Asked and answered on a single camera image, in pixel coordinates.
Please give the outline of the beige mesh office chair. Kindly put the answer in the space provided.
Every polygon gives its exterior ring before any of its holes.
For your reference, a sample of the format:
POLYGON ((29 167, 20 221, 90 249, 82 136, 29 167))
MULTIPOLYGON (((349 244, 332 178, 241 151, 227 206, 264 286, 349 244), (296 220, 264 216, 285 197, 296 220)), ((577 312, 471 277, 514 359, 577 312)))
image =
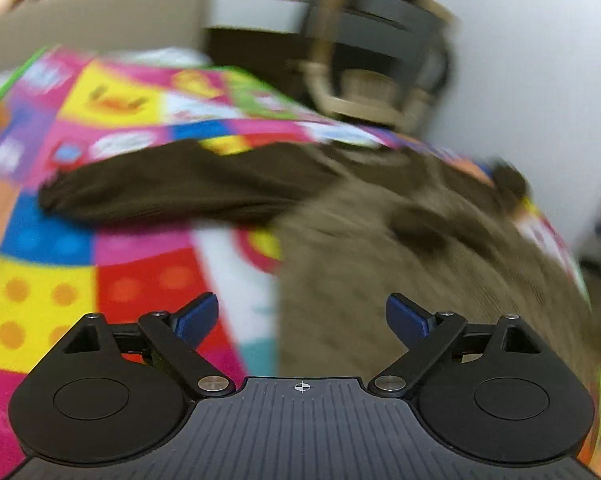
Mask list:
POLYGON ((302 0, 291 96, 330 118, 417 136, 453 71, 436 0, 302 0))

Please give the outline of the white desk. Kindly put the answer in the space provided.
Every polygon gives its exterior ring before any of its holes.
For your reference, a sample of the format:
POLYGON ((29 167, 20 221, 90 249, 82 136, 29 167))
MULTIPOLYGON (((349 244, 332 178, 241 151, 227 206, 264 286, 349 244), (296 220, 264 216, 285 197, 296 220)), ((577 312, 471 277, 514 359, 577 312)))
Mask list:
POLYGON ((307 8, 303 0, 210 0, 207 27, 293 35, 307 8))

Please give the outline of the beige upholstered headboard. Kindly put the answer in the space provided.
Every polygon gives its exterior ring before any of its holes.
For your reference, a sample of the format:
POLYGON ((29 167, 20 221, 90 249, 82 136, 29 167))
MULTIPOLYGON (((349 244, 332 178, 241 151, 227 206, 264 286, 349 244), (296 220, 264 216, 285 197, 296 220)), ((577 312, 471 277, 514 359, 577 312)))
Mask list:
POLYGON ((0 72, 50 46, 201 50, 210 0, 30 0, 0 15, 0 72))

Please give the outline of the colourful cartoon play mat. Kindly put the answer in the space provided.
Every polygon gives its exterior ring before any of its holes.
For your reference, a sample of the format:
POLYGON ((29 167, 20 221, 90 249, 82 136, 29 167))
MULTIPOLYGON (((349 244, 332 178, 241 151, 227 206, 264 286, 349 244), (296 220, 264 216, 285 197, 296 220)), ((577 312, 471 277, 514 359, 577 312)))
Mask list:
POLYGON ((8 404, 81 315, 215 292, 201 345, 248 375, 370 379, 401 355, 392 292, 517 312, 591 389, 583 281, 524 177, 303 107, 232 67, 54 48, 0 75, 0 478, 8 404))

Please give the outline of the white bed sheet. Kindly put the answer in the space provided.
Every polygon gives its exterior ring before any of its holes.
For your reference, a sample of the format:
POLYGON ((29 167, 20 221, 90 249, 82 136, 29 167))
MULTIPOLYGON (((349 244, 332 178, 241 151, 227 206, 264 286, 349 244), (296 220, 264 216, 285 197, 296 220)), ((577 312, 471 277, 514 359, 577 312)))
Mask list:
POLYGON ((170 68, 195 68, 212 65, 212 59, 207 54, 182 47, 142 51, 113 51, 104 54, 104 58, 123 63, 170 68))

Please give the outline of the brown polka dot corduroy garment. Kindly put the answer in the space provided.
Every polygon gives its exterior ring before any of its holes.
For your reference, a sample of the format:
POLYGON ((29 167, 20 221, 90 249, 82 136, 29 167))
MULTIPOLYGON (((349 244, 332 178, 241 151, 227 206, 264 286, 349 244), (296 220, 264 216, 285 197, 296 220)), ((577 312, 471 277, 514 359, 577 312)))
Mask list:
POLYGON ((601 359, 589 304, 515 226, 525 192, 510 166, 487 184, 410 148, 279 142, 220 155, 188 139, 60 172, 38 203, 86 226, 269 228, 283 376, 378 374, 403 352, 385 321, 399 292, 472 323, 520 315, 591 382, 601 359))

